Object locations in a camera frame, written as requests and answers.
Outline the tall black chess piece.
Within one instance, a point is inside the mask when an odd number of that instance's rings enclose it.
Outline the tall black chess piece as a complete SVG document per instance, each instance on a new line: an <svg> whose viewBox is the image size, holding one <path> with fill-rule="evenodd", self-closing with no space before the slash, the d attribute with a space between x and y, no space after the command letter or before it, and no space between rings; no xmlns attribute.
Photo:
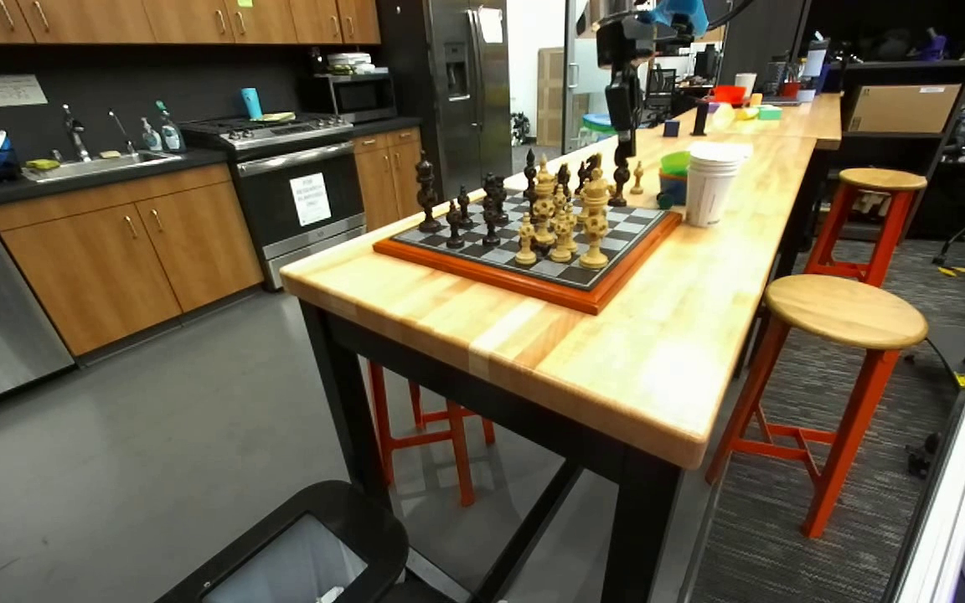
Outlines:
<svg viewBox="0 0 965 603"><path fill-rule="evenodd" d="M424 221L418 225L418 230L424 234L440 232L443 226L433 216L434 206L439 203L436 190L434 190L434 165L426 156L425 150L421 150L421 153L419 153L419 161L415 164L415 175L419 187L416 202L424 211Z"/></svg>

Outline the stack of white paper cups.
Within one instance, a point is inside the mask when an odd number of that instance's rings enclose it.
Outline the stack of white paper cups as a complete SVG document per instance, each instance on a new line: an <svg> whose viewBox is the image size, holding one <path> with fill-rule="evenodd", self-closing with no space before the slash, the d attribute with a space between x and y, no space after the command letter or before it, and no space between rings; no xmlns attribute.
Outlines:
<svg viewBox="0 0 965 603"><path fill-rule="evenodd" d="M753 146L736 142L694 142L689 146L685 221L712 228L723 219L730 187Z"/></svg>

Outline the narrow wooden base cabinet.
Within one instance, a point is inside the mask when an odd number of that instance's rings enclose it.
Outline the narrow wooden base cabinet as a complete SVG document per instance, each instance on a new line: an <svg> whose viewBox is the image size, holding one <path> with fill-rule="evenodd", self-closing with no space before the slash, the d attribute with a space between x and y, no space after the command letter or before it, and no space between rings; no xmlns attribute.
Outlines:
<svg viewBox="0 0 965 603"><path fill-rule="evenodd" d="M353 138L368 232L419 213L416 164L421 159L417 126Z"/></svg>

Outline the microwave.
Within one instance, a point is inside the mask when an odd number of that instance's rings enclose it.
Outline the microwave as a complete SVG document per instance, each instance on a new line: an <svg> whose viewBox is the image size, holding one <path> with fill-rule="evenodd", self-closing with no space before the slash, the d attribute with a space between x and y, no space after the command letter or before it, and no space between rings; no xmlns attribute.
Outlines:
<svg viewBox="0 0 965 603"><path fill-rule="evenodd" d="M297 96L310 113L334 114L353 125L399 115L388 73L313 74L299 80Z"/></svg>

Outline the cardboard box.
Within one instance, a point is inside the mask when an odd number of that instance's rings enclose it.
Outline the cardboard box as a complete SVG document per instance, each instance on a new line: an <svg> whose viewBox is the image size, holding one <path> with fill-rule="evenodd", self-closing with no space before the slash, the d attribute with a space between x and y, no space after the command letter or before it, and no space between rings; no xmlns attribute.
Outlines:
<svg viewBox="0 0 965 603"><path fill-rule="evenodd" d="M847 132L941 134L961 85L862 85L848 111Z"/></svg>

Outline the black shelf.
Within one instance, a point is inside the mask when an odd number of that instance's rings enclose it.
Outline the black shelf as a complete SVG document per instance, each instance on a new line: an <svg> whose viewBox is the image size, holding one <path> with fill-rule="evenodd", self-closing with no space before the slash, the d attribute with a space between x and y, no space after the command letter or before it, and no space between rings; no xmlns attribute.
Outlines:
<svg viewBox="0 0 965 603"><path fill-rule="evenodd" d="M931 177L965 101L965 0L812 0L802 39L828 39L824 89L841 95L834 169L891 168ZM941 134L847 132L862 85L961 85Z"/></svg>

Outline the steel stove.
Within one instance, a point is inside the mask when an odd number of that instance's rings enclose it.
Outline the steel stove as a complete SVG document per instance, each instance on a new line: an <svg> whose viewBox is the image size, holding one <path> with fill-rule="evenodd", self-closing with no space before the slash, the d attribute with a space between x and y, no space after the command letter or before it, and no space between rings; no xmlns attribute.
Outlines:
<svg viewBox="0 0 965 603"><path fill-rule="evenodd" d="M365 232L351 122L302 113L194 120L180 129L188 147L226 154L265 289L282 289L282 267Z"/></svg>

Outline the tall soap bottle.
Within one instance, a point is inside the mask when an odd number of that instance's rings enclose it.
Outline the tall soap bottle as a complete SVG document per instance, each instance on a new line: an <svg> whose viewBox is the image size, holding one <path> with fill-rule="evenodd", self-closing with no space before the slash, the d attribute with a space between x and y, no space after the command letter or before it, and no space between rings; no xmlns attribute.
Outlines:
<svg viewBox="0 0 965 603"><path fill-rule="evenodd" d="M173 122L171 114L169 114L168 108L165 106L163 100L156 100L156 107L158 113L161 117L161 137L163 137L164 146L171 153L184 153L187 151L187 146L183 139L183 134L181 134L179 127Z"/></svg>

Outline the steel sink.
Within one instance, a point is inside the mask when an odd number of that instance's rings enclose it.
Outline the steel sink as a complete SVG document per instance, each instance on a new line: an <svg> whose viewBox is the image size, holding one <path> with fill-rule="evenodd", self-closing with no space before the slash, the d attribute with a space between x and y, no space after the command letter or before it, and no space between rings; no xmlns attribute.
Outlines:
<svg viewBox="0 0 965 603"><path fill-rule="evenodd" d="M119 154L117 157L97 157L90 161L62 162L57 167L49 169L23 167L22 176L35 183L66 182L66 180L74 180L80 177L114 174L127 169L160 167L160 165L181 160L183 160L183 156L180 156L180 154L138 150L135 153Z"/></svg>

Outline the black trash bin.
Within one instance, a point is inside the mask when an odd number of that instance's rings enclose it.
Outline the black trash bin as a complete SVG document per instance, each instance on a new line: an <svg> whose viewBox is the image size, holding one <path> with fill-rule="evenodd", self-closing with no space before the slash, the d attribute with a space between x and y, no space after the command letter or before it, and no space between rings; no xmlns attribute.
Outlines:
<svg viewBox="0 0 965 603"><path fill-rule="evenodd" d="M390 510L342 481L299 490L156 603L379 603L409 545Z"/></svg>

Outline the wide wooden base cabinet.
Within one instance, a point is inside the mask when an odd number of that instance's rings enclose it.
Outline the wide wooden base cabinet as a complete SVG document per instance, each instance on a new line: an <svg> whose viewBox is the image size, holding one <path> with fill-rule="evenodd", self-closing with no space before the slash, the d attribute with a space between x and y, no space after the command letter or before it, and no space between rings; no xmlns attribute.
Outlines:
<svg viewBox="0 0 965 603"><path fill-rule="evenodd" d="M223 164L0 204L0 235L77 358L264 279Z"/></svg>

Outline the tap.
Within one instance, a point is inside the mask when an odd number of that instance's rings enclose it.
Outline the tap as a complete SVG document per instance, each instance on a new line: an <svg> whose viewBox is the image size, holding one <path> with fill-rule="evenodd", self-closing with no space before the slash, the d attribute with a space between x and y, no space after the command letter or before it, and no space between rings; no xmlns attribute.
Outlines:
<svg viewBox="0 0 965 603"><path fill-rule="evenodd" d="M74 116L69 104L62 104L62 111L64 111L66 135L68 135L70 145L72 145L78 161L91 162L92 156L83 138L85 132L83 123Z"/></svg>

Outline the paper notice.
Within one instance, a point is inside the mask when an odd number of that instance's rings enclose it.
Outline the paper notice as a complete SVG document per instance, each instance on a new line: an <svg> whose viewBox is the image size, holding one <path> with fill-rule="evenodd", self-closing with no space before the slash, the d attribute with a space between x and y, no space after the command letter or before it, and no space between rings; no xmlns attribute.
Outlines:
<svg viewBox="0 0 965 603"><path fill-rule="evenodd" d="M0 107L46 106L47 96L34 74L0 74Z"/></svg>

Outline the wooden chessboard with orange frame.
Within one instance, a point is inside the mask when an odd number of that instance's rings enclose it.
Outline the wooden chessboard with orange frame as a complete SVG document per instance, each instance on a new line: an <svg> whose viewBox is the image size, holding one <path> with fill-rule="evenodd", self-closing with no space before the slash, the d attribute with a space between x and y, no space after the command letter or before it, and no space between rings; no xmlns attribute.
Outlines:
<svg viewBox="0 0 965 603"><path fill-rule="evenodd" d="M529 216L529 204L521 192L514 192L504 205L509 222L495 226L496 245L485 245L488 233L480 211L472 214L471 228L460 226L460 245L449 245L452 229L443 223L436 232L413 228L402 230L373 245L380 255L395 257L433 270L449 272L498 289L513 291L541 301L598 314L646 262L646 259L681 225L682 214L660 209L608 209L609 230L600 243L608 257L601 270L580 264L590 249L585 233L576 230L574 249L568 262L555 262L541 252L531 265L520 265L514 257L520 251L519 228Z"/></svg>

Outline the row of wooden wall cabinets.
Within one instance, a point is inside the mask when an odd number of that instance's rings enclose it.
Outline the row of wooden wall cabinets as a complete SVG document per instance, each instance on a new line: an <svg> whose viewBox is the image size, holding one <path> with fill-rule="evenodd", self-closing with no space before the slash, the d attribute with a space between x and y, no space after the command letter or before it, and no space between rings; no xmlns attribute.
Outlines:
<svg viewBox="0 0 965 603"><path fill-rule="evenodd" d="M378 0L0 0L0 44L379 43Z"/></svg>

